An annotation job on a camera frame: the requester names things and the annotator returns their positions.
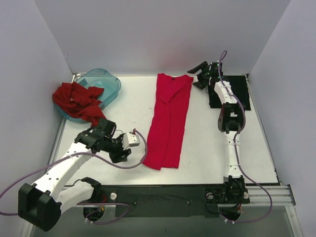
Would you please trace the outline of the bright pink-red t shirt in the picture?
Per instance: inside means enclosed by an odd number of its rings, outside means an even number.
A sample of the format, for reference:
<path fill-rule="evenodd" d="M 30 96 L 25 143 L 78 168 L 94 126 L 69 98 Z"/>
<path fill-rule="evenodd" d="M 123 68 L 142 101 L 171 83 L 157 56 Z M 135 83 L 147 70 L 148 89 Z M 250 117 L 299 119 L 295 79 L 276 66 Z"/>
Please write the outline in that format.
<path fill-rule="evenodd" d="M 179 167 L 192 83 L 188 75 L 158 74 L 145 166 L 155 170 Z"/>

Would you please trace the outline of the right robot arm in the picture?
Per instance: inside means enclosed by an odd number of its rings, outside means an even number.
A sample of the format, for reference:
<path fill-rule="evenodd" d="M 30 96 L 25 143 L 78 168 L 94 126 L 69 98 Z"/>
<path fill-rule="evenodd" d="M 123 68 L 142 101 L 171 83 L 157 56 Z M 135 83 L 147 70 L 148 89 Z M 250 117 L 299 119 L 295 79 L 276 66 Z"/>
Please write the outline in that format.
<path fill-rule="evenodd" d="M 206 89 L 210 107 L 220 109 L 218 129 L 225 142 L 224 182 L 219 189 L 206 191 L 206 197 L 218 203 L 240 204 L 246 203 L 248 196 L 237 160 L 239 131 L 245 127 L 245 111 L 251 109 L 250 96 L 246 77 L 225 76 L 221 67 L 221 63 L 204 61 L 188 73 L 196 74 L 195 87 Z"/>

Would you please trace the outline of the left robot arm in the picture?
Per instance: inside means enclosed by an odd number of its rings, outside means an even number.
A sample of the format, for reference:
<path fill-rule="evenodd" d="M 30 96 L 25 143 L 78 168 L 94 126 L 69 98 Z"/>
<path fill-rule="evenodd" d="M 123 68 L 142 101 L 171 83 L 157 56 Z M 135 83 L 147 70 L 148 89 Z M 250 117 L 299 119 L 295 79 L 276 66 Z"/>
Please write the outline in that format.
<path fill-rule="evenodd" d="M 82 201 L 100 202 L 101 183 L 92 178 L 81 178 L 67 189 L 64 186 L 100 151 L 109 154 L 112 164 L 127 161 L 130 148 L 139 145 L 139 136 L 131 131 L 114 138 L 116 128 L 114 122 L 102 118 L 96 126 L 79 133 L 57 164 L 33 184 L 24 184 L 19 189 L 18 216 L 47 232 L 56 225 L 62 213 L 74 205 Z"/>

